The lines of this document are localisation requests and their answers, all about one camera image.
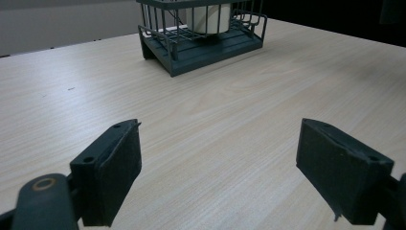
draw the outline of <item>metal cage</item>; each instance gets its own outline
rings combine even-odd
[[[262,1],[137,0],[144,58],[158,58],[174,77],[259,49],[267,22]]]

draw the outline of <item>wooden table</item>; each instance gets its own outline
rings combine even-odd
[[[303,117],[406,172],[406,49],[269,20],[264,47],[170,78],[136,34],[0,59],[0,212],[138,118],[143,169],[112,229],[351,226],[296,168]]]

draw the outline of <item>basket base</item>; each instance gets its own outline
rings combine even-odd
[[[259,49],[263,45],[260,37],[243,28],[182,41],[176,46],[177,54],[174,58],[169,54],[164,42],[152,36],[144,37],[140,34],[140,37],[144,58],[158,58],[172,77]]]

